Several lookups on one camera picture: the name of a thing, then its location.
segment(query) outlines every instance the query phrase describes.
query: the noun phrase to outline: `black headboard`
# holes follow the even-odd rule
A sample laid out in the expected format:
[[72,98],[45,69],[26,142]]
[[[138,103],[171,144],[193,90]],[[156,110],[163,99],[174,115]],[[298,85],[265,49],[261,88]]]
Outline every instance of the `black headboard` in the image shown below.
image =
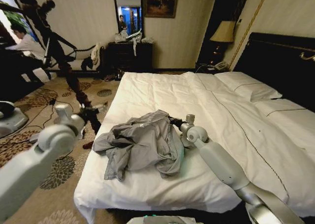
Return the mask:
[[241,71],[273,87],[287,98],[315,112],[315,38],[251,33],[234,71]]

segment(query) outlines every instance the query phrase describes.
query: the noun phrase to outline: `white shirt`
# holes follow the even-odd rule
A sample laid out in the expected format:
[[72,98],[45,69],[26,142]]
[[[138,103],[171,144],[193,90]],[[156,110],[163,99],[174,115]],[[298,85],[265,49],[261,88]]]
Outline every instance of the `white shirt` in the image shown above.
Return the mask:
[[45,50],[29,34],[26,34],[20,43],[5,49],[30,51],[39,60],[43,60],[45,56]]

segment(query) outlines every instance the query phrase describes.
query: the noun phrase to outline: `beige wallpaper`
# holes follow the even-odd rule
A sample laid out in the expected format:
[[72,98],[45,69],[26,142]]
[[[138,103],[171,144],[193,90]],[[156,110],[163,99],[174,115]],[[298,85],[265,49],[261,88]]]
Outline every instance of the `beige wallpaper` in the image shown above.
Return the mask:
[[[113,0],[54,1],[56,8],[48,15],[52,30],[78,48],[106,44],[118,32]],[[154,67],[194,68],[213,3],[178,0],[175,19],[145,18],[145,35],[155,40]]]
[[56,7],[47,18],[52,30],[78,48],[106,44],[118,32],[113,0],[53,1]]
[[145,18],[155,68],[194,68],[214,0],[178,0],[175,19]]
[[264,0],[235,59],[231,61],[260,1],[246,2],[240,16],[242,22],[238,24],[235,33],[235,42],[229,46],[224,57],[226,62],[231,63],[231,68],[236,65],[252,32],[315,37],[314,0]]

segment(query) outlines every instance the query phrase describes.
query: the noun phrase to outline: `floral carpet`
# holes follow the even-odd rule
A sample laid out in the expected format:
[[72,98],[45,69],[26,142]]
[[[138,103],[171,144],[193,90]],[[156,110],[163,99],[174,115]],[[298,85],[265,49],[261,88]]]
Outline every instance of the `floral carpet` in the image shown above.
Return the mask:
[[[93,105],[108,102],[107,107],[109,108],[119,82],[104,82],[92,78],[80,78],[79,80],[82,90],[88,95]],[[58,122],[54,108],[49,105],[52,99],[59,101],[56,104],[70,103],[75,112],[79,111],[75,93],[68,87],[65,78],[59,77],[15,102],[15,106],[29,117],[29,121],[22,130],[0,139],[0,167],[18,153],[29,149],[32,144],[27,142],[27,139],[33,134]],[[103,121],[106,112],[107,109],[97,115],[99,121]],[[73,193],[90,152],[90,150],[84,150],[82,145],[93,141],[95,137],[90,123],[86,125],[85,132],[84,138],[77,141],[72,153],[53,163],[51,173],[24,205],[5,222],[6,224],[86,223],[73,203]],[[109,221],[96,221],[95,223],[118,223],[111,216],[112,214],[109,215],[104,210],[100,218]]]

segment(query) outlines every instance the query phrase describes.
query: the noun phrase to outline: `white duvet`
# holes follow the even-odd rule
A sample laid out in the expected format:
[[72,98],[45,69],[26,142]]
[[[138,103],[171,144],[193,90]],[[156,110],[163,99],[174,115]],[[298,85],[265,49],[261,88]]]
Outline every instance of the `white duvet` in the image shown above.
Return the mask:
[[[275,193],[299,216],[315,215],[315,163],[250,102],[210,74],[125,73],[97,135],[131,117],[157,109],[172,117],[195,114],[242,166],[255,185]],[[220,182],[196,149],[187,151],[180,174],[162,179],[154,167],[126,172],[126,179],[104,180],[108,158],[91,151],[74,193],[89,223],[98,208],[223,213],[240,199]]]

